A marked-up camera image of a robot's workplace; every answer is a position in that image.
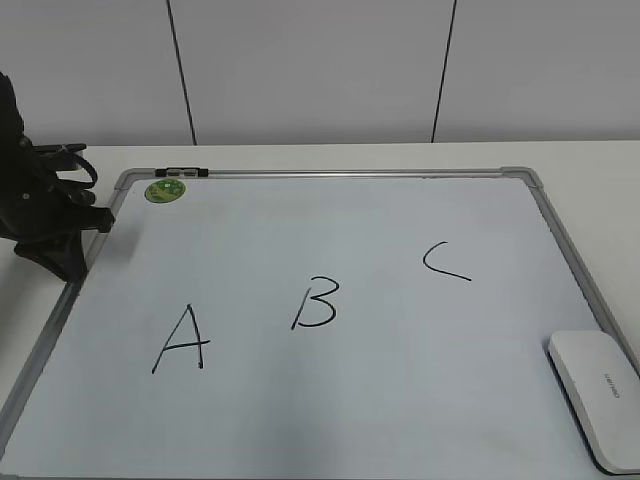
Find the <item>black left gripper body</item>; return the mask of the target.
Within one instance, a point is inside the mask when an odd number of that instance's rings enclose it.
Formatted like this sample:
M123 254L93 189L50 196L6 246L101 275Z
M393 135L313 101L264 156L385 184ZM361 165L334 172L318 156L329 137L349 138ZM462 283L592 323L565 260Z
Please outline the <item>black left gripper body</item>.
M38 241L72 228L74 205L94 206L98 175L83 143L35 146L27 137L1 148L1 236Z

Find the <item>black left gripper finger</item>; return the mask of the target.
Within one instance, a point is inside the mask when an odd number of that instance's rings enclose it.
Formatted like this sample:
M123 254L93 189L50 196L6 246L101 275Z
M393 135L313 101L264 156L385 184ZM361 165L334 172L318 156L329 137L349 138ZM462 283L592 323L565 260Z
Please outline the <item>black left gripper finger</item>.
M71 224L74 230L95 230L99 233L109 233L114 223L115 217L110 208L73 206Z
M88 272L80 232L38 240L20 241L14 252L53 273L64 282L78 282Z

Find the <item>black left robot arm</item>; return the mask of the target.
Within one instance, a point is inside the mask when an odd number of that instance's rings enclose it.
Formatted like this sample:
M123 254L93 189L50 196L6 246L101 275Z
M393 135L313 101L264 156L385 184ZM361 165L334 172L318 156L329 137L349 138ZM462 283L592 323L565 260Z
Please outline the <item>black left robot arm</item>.
M13 85L1 76L1 236L16 255L64 282L87 274L82 233L108 233L110 209L96 207L98 174L83 143L36 146L25 134Z

